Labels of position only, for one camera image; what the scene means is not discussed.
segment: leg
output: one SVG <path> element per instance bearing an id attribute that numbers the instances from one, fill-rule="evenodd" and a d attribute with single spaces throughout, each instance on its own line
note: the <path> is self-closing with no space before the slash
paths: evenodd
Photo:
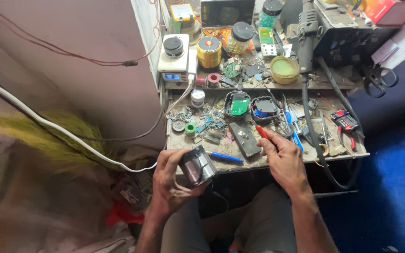
<path id="1" fill-rule="evenodd" d="M 244 252 L 296 253 L 292 206 L 284 190 L 275 185 L 263 188 L 235 232 Z"/>
<path id="2" fill-rule="evenodd" d="M 210 253 L 200 222 L 198 199 L 193 198 L 166 222 L 161 253 Z"/>

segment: green jar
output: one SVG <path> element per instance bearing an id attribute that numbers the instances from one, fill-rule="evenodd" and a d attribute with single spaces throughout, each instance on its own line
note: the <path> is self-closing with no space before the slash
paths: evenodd
<path id="1" fill-rule="evenodd" d="M 279 0 L 266 0 L 259 13 L 260 27 L 273 27 L 279 22 L 283 6 Z"/>

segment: person's left hand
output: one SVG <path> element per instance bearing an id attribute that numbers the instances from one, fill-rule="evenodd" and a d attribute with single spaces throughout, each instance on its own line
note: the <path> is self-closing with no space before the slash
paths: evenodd
<path id="1" fill-rule="evenodd" d="M 156 171 L 153 175 L 153 199 L 146 215 L 167 219 L 184 202 L 201 195 L 210 181 L 193 189 L 180 186 L 176 182 L 176 169 L 182 155 L 190 149 L 169 149 L 160 152 Z"/>

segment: red box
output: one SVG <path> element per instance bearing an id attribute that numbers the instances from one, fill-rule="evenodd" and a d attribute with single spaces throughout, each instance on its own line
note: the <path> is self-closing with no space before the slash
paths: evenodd
<path id="1" fill-rule="evenodd" d="M 405 0 L 362 0 L 360 8 L 379 26 L 401 26 L 405 23 Z"/>

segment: yellow container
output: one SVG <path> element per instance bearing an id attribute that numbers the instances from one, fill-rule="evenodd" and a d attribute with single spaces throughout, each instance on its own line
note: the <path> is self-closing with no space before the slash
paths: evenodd
<path id="1" fill-rule="evenodd" d="M 271 77 L 279 84 L 291 84 L 299 76 L 299 65 L 284 56 L 276 56 L 270 64 Z"/>

